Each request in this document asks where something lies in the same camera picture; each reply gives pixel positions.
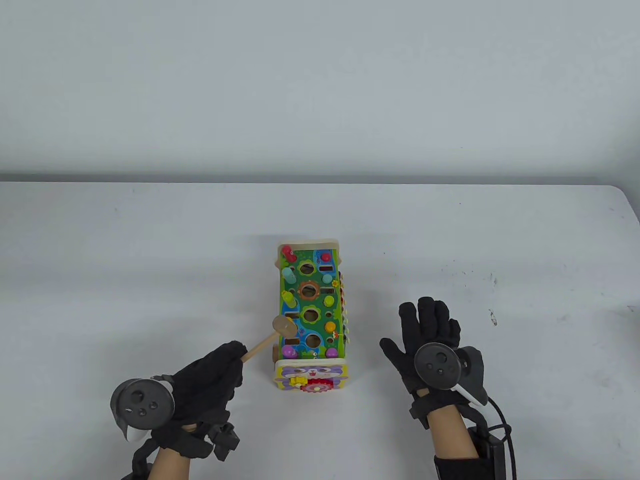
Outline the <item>person's right hand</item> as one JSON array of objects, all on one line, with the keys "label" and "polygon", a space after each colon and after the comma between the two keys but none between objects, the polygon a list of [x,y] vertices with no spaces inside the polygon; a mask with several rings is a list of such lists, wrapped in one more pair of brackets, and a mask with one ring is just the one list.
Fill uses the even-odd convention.
[{"label": "person's right hand", "polygon": [[403,302],[398,315],[404,347],[390,338],[379,345],[413,398],[412,418],[428,429],[428,414],[453,406],[475,424],[480,438],[488,439],[487,421],[476,410],[489,402],[482,352],[460,346],[460,324],[443,301],[421,297],[416,303]]}]

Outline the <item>person's left hand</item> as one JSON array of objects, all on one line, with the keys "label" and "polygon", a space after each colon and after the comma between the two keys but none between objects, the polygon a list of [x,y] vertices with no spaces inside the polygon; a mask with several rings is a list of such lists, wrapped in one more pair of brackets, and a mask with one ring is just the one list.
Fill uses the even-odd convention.
[{"label": "person's left hand", "polygon": [[247,352],[237,340],[223,343],[172,375],[173,416],[151,432],[160,448],[190,459],[206,458],[214,451],[210,433],[228,423],[227,403],[242,384],[242,357]]}]

